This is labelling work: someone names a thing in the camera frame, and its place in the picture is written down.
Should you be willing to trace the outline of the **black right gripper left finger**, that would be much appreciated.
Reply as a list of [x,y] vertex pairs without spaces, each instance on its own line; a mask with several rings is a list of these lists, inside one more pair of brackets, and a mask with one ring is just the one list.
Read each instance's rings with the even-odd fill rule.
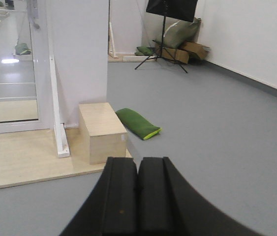
[[135,235],[136,180],[133,159],[109,157],[97,184],[61,235]]

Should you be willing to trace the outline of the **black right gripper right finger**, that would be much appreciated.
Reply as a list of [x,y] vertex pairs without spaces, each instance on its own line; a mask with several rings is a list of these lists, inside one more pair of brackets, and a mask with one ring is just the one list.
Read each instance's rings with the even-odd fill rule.
[[140,236],[257,236],[211,204],[168,157],[145,157],[138,172]]

